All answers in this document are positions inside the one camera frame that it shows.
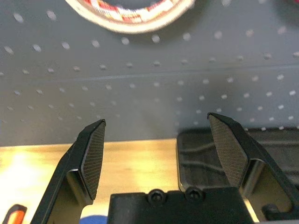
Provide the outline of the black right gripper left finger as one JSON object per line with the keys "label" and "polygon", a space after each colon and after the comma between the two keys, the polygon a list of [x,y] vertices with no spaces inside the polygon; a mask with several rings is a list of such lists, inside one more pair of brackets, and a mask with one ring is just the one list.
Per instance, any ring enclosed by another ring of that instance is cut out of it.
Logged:
{"label": "black right gripper left finger", "polygon": [[100,181],[106,122],[86,126],[62,156],[33,215],[33,224],[77,224]]}

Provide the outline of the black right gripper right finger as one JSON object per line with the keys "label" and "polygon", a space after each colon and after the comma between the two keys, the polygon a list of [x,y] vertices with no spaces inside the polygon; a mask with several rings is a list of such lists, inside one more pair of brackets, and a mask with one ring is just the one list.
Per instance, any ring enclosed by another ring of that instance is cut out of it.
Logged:
{"label": "black right gripper right finger", "polygon": [[256,214],[297,214],[299,191],[266,149],[232,118],[209,113],[211,132],[231,186]]}

